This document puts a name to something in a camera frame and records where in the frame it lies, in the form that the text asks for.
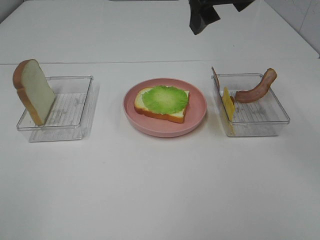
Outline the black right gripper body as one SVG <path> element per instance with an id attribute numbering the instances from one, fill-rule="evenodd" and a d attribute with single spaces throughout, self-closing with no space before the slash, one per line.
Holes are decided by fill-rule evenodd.
<path id="1" fill-rule="evenodd" d="M 232 0 L 189 0 L 191 8 L 204 8 L 206 6 L 232 4 Z"/>

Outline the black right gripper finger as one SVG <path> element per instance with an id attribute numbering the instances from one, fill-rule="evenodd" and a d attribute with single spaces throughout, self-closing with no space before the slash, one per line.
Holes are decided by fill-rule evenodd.
<path id="1" fill-rule="evenodd" d="M 200 34 L 207 25 L 220 19 L 214 6 L 190 7 L 189 27 L 194 35 Z"/>
<path id="2" fill-rule="evenodd" d="M 250 1 L 249 0 L 233 0 L 232 4 L 237 9 L 238 12 L 241 12 L 242 10 L 244 10 L 250 5 Z"/>

